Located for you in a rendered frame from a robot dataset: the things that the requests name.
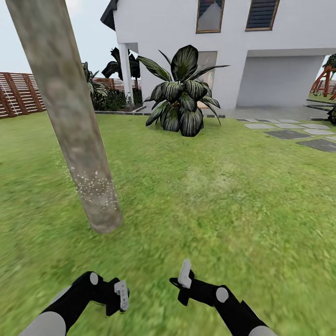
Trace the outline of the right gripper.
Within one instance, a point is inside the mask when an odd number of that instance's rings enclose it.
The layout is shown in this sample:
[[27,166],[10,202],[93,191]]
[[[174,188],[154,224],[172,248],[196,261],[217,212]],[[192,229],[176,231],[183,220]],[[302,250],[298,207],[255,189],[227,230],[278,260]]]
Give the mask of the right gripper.
[[194,273],[190,270],[189,279],[192,280],[190,288],[185,288],[179,283],[177,278],[170,278],[176,286],[180,289],[177,299],[182,303],[182,305],[187,306],[189,299],[194,299],[195,301],[200,301],[199,288],[203,281],[194,279]]

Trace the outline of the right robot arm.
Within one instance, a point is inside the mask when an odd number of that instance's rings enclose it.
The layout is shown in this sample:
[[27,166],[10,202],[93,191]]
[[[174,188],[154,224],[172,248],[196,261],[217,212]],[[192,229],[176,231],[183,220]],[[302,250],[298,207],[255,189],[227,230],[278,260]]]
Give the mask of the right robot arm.
[[[178,278],[170,278],[180,289],[177,299],[187,306],[189,299],[214,306],[232,336],[277,336],[260,320],[250,305],[242,300],[241,304],[225,286],[212,285],[194,279],[191,262],[184,259]],[[222,308],[219,306],[222,305]]]

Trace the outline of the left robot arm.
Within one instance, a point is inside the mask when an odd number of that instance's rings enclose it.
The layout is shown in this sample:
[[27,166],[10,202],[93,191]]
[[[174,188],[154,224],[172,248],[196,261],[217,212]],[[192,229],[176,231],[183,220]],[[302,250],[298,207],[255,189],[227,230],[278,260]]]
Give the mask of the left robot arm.
[[126,311],[129,307],[126,280],[107,282],[96,272],[82,274],[65,288],[48,307],[18,336],[66,336],[90,300],[107,304],[107,312]]

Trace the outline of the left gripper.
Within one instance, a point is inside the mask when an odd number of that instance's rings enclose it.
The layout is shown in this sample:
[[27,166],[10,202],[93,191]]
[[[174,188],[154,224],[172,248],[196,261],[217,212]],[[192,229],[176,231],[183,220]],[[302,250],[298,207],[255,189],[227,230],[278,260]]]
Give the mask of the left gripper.
[[118,282],[120,282],[119,278],[114,278],[112,281],[108,282],[108,289],[105,297],[100,301],[101,303],[107,304],[107,312],[109,315],[112,315],[113,312],[121,309],[120,295],[114,292],[114,285]]

